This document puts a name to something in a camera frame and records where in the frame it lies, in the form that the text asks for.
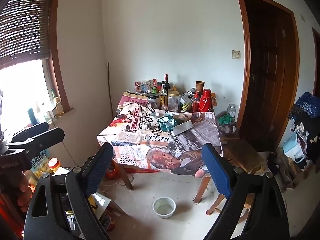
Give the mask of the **person's left hand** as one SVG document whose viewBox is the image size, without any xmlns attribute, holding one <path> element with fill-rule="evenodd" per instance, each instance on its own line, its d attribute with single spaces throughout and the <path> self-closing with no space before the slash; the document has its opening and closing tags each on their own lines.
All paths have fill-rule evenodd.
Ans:
<svg viewBox="0 0 320 240">
<path fill-rule="evenodd" d="M 33 193 L 29 187 L 28 179 L 24 174 L 21 174 L 19 178 L 19 189 L 20 193 L 18 194 L 17 204 L 22 212 L 27 212 Z"/>
</svg>

